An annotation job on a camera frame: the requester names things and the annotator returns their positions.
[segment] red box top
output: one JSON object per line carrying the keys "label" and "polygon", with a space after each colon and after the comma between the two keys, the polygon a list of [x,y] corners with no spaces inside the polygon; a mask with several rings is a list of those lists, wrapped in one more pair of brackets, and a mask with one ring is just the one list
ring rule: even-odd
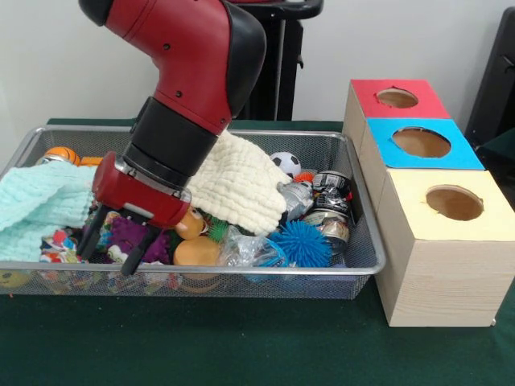
{"label": "red box top", "polygon": [[367,118],[450,118],[427,80],[351,80]]}

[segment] blue spiky ball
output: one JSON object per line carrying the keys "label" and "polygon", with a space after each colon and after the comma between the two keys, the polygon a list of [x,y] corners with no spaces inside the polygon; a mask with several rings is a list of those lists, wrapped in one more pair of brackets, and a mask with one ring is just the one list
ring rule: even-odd
{"label": "blue spiky ball", "polygon": [[290,262],[298,267],[329,266],[331,246],[317,228],[303,221],[289,221],[281,228],[270,239],[281,247]]}

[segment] yellow smiley face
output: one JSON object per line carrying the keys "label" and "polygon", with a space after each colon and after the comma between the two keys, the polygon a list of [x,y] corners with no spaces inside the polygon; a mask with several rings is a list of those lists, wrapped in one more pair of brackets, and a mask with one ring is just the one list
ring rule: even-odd
{"label": "yellow smiley face", "polygon": [[31,275],[28,272],[0,270],[0,287],[16,288],[26,285],[31,279]]}

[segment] mint green towel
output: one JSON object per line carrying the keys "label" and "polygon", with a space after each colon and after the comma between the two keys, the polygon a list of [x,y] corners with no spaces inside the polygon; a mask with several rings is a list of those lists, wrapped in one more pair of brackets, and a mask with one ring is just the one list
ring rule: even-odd
{"label": "mint green towel", "polygon": [[39,261],[41,237],[80,228],[96,168],[67,162],[13,168],[0,180],[0,261]]}

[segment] purple toy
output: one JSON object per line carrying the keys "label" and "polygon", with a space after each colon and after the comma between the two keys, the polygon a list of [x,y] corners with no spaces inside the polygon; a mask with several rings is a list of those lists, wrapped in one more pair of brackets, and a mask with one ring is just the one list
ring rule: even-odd
{"label": "purple toy", "polygon": [[[146,228],[142,225],[133,223],[124,217],[117,217],[111,226],[113,233],[109,241],[109,246],[116,245],[122,253],[129,254],[135,245],[138,245],[146,235]],[[170,248],[170,237],[161,232],[157,240],[148,248],[143,257],[144,263],[154,263],[159,261],[163,264],[170,264],[168,249]]]}

